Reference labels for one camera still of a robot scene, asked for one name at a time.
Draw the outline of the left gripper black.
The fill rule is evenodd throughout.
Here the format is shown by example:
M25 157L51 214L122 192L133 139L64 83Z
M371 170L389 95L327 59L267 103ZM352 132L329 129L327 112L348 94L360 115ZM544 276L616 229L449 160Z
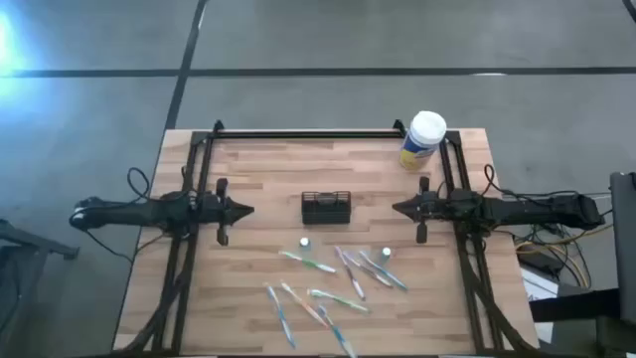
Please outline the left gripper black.
M227 225L232 226L254 211L254 207L238 203L229 197L228 186L227 178L218 179L216 192L205 192L198 203L198 222L218 224L217 242L224 247L229 244Z

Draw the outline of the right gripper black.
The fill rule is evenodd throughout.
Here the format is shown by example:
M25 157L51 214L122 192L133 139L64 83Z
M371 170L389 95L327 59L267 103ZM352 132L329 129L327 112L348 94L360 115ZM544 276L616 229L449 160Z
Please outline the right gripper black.
M393 208L400 214L410 218L417 223L416 242L425 244L427 242L428 219L448 218L448 203L446 199L441 199L436 191L430 191L430 180L427 177L419 178L419 192L412 198L402 202L394 203Z

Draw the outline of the grey toothbrush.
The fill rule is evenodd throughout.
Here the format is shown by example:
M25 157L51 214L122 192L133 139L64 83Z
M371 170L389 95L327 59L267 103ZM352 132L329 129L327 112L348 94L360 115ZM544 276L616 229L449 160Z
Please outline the grey toothbrush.
M380 282L381 284L383 284L384 286L387 287L391 287L393 288L393 285L384 277L380 276L377 272L375 272L374 270L364 266L363 264L361 264L360 262L358 262L357 260L355 260L350 254L348 254L347 252L343 252L343 256L346 258L347 261L349 261L351 264L353 264L355 267L357 267L358 269L360 269L361 271L363 271L365 274L367 274L368 276L372 277L373 279L375 279L376 281Z

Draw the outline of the green toothbrush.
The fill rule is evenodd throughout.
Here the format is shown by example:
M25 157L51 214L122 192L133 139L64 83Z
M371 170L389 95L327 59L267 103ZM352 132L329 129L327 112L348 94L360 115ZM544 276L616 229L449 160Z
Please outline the green toothbrush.
M356 303L352 300L349 300L347 298L341 297L339 295L324 291L324 290L320 290L320 289L315 289L315 288L309 288L307 290L307 294L314 297L314 298L329 298L331 300L334 300L340 304L343 304L349 308L352 308L354 310L358 310L364 313L370 313L371 310L359 303Z
M321 271L328 272L328 273L336 273L337 272L332 267L329 267L329 266L324 265L324 264L317 263L317 262L309 260L309 259L304 259L304 258L302 258L302 257L300 257L300 256L298 256L296 254L293 254L293 253L290 253L290 252L287 252L287 251L279 251L278 253L280 255L283 255L283 256L288 257L290 259L299 261L299 262L303 263L304 265L309 266L311 268L319 269Z

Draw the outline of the purple red toothbrush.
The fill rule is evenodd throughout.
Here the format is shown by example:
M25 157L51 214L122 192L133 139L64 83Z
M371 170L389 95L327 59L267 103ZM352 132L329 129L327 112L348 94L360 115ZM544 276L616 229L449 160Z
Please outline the purple red toothbrush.
M355 276L353 275L353 272L347 262L347 260L345 259L345 256L342 252L342 250L340 249L340 247L336 246L334 247L337 256L339 257L339 259L341 260L341 262L343 263L343 266L345 268L345 272L347 273L347 276L356 292L356 294L358 295L358 297L362 300L362 301L366 301L366 296L364 294L364 291L362 290L359 282L357 281L357 279L355 278Z

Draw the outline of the orange toothbrush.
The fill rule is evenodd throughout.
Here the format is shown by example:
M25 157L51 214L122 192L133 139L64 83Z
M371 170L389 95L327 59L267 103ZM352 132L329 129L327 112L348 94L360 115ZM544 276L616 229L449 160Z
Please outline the orange toothbrush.
M311 317L313 317L322 326L328 328L327 322L320 316L320 314L309 303L302 299L286 282L282 281L280 285L283 290L286 291Z

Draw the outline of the white and yellow canister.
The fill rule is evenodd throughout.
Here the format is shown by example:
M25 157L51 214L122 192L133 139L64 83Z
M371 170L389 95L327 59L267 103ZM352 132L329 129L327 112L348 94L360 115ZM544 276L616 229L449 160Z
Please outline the white and yellow canister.
M407 170L422 167L445 138L447 124L437 112L421 110L410 122L404 137L399 163Z

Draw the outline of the clear plastic wrapper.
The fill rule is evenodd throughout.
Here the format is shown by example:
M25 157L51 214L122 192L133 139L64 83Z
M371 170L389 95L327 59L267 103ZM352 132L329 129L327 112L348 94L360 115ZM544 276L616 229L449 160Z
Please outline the clear plastic wrapper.
M278 316L278 319L279 319L279 321L280 321L280 324L281 324L281 327L282 327L283 333L284 333L284 335L285 335L285 337L286 337L286 340L287 340L287 342L289 343L289 345L291 346L291 348L292 348L292 349L295 349L295 348L296 348L295 340L294 340L294 338L293 338L293 335L292 335L291 329L290 329L289 324L288 324L288 322L287 322L287 319L286 319L286 317L285 317L285 315L284 315L284 311L283 311L283 309L282 309L282 306L281 306L281 304L280 304L280 301L279 301L279 299L277 298L277 295L276 295L276 293L275 293L275 290L274 290L274 289L273 289L273 287L272 287L269 283L267 283L267 282L264 284L264 287L265 287L265 289L266 289L266 291L267 291L267 295L268 295L268 297L269 297L269 298L270 298L270 300L273 302L273 305L274 305L275 310L276 310L276 312L277 312L277 316Z

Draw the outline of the black power brick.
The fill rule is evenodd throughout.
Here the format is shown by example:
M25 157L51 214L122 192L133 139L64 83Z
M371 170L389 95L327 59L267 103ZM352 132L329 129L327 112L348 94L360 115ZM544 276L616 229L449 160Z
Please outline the black power brick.
M561 260L552 254L528 254L527 252L521 252L520 254L517 254L517 258L521 265L552 277L559 276L560 272L564 268Z

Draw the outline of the white paper sheet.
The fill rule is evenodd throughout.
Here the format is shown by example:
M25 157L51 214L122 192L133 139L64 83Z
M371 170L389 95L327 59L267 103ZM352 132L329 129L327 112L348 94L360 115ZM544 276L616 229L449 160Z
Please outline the white paper sheet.
M522 279L529 301L557 297L557 283L525 269L522 270Z

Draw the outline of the black beam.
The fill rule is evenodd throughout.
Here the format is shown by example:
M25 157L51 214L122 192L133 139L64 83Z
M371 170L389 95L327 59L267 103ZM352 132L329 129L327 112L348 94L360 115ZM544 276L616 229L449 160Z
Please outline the black beam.
M535 322L621 316L620 294L617 288L533 300L530 302L530 309Z

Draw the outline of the black metal stand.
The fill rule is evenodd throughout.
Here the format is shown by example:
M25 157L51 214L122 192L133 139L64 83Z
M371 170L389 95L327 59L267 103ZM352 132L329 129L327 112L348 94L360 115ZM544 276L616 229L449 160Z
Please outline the black metal stand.
M0 358L8 357L49 255L74 260L79 250L0 219Z

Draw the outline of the dark grey equipment panel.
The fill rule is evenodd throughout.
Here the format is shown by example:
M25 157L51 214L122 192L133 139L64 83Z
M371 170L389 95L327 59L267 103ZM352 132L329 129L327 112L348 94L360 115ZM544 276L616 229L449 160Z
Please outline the dark grey equipment panel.
M620 316L636 325L636 172L610 175Z

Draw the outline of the black aluminium table frame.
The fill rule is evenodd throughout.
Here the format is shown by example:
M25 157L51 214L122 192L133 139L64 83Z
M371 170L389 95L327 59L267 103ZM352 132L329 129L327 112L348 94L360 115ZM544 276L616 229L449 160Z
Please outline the black aluminium table frame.
M140 237L142 251L129 280L114 347L127 346L158 304L170 258L192 257L193 273L182 341L164 333L165 349L182 355L337 355L333 332L319 324L280 283L286 282L310 305L309 288L359 303L364 313L326 298L329 316L360 356L471 353L473 334L465 303L456 240L451 224L433 222L426 244L415 240L416 227L393 209L411 197L419 176L398 163L401 140L391 130L230 130L197 147L194 130L166 133L155 170L154 195L178 190L187 163L210 165L208 181L229 181L228 193L254 212L229 228L230 242L217 242L214 226L201 229L194 248L173 246L157 230ZM304 225L303 192L350 191L349 224ZM299 240L311 247L303 250ZM349 261L366 301L356 294L334 247L386 278L384 286ZM382 248L392 256L381 262ZM334 268L328 273L280 255L287 251ZM401 290L367 264L359 251L395 275ZM283 333L269 283L280 301L296 348Z

